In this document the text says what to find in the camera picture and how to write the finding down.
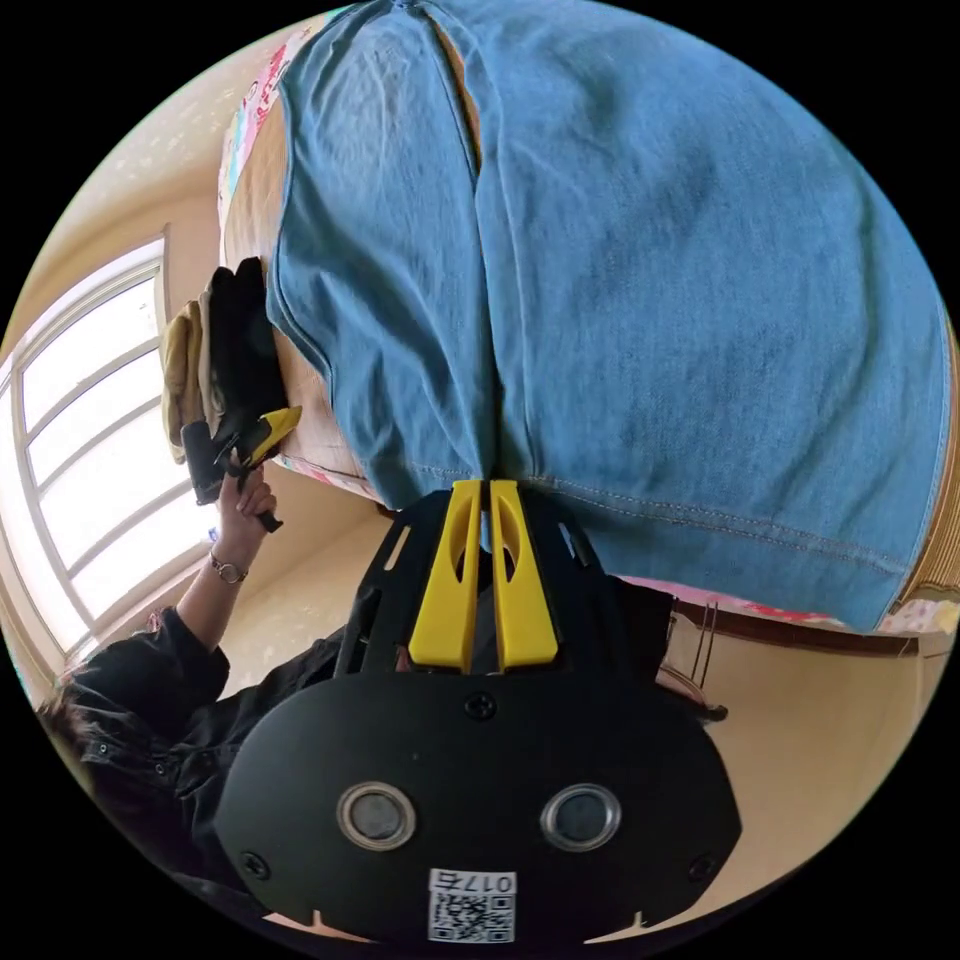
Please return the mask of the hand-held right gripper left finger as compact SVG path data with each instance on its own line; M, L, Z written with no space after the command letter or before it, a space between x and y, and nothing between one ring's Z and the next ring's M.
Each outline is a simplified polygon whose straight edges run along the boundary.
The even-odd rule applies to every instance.
M468 670L472 662L481 526L481 481L456 482L408 644L419 668Z

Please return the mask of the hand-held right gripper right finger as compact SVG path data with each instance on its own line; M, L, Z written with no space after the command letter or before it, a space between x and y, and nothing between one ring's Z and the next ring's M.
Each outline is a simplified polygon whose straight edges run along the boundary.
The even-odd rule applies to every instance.
M549 665L558 641L516 482L491 482L490 519L499 667Z

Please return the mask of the person's left hand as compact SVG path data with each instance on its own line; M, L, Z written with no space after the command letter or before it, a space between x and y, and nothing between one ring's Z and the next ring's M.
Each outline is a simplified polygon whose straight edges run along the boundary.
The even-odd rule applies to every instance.
M246 476L243 489L238 477L227 475L218 498L219 525L213 546L217 560L248 571L267 536L259 517L276 506L262 466Z

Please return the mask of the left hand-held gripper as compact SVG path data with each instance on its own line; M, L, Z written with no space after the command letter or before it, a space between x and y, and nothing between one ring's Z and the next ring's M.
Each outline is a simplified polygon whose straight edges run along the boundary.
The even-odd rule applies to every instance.
M220 472L221 486L227 475L240 479L243 489L246 476L264 461L274 457L281 441L298 426L302 407L297 405L264 413L254 424L234 431L217 449L215 465ZM276 515L261 514L259 519L267 534L274 534L283 526Z

